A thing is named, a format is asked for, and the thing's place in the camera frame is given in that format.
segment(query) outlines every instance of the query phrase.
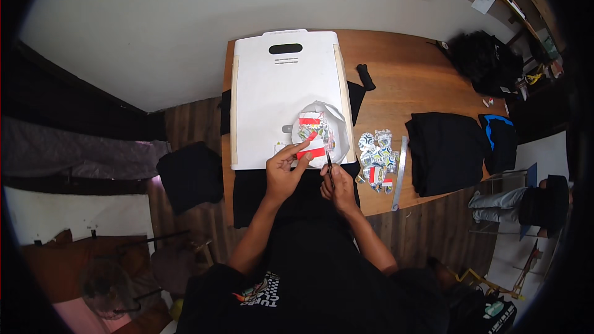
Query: paper sheet on wall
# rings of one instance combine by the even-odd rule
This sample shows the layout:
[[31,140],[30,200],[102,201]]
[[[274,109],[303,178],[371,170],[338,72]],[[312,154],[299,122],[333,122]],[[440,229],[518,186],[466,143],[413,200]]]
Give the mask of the paper sheet on wall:
[[472,2],[472,8],[481,12],[483,15],[491,8],[495,0],[475,0]]

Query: floor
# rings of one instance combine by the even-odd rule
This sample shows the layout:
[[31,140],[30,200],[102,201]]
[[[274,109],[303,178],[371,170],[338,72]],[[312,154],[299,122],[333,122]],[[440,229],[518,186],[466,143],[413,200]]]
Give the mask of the floor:
[[[203,140],[220,154],[219,101],[211,98],[166,110],[167,137],[173,150]],[[484,182],[476,189],[490,193],[490,187]],[[461,190],[395,213],[369,216],[368,220],[401,267],[423,266],[431,255],[454,271],[472,268],[484,275],[491,264],[496,236],[468,232],[486,225],[475,224],[466,207],[474,191]],[[227,226],[224,200],[198,205],[175,217],[158,177],[148,186],[148,196],[155,235],[188,228],[210,235],[215,262],[225,262],[245,232]],[[496,230],[496,225],[489,227],[489,231]]]
[[[220,155],[219,102],[220,98],[211,98],[166,110],[167,138],[173,151],[204,141]],[[210,251],[215,262],[226,262],[245,232],[244,229],[227,226],[224,201],[200,204],[180,216],[174,216],[159,177],[148,185],[148,199],[155,236],[185,229],[208,235],[213,239]],[[160,244],[167,245],[170,242],[173,240],[160,241]]]

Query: gray fabric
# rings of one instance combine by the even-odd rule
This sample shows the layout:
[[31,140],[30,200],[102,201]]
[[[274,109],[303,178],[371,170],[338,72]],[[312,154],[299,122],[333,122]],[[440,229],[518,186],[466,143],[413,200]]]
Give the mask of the gray fabric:
[[477,209],[472,212],[472,217],[477,221],[491,222],[518,222],[520,201],[528,187],[493,195],[475,195],[468,203],[468,207]]
[[162,141],[135,142],[81,135],[2,117],[2,174],[15,177],[73,177],[137,180],[157,173]]

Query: black shirt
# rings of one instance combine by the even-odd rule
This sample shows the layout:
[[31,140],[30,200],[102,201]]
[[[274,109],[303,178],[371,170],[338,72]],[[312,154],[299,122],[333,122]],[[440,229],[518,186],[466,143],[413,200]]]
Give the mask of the black shirt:
[[447,306],[428,270],[386,277],[343,229],[296,221],[273,230],[260,270],[224,265],[191,278],[178,333],[445,333]]
[[546,228],[552,237],[563,227],[569,208],[569,188],[562,175],[549,175],[546,188],[530,187],[520,202],[518,220],[522,225]]

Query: printed graphic on shirt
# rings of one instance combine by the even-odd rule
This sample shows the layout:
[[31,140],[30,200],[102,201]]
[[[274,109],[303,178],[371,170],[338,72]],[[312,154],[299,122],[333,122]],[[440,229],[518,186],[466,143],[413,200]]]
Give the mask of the printed graphic on shirt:
[[252,288],[246,289],[241,294],[233,293],[241,301],[240,306],[253,306],[259,304],[266,307],[277,307],[278,282],[280,279],[271,271],[266,272],[264,280]]

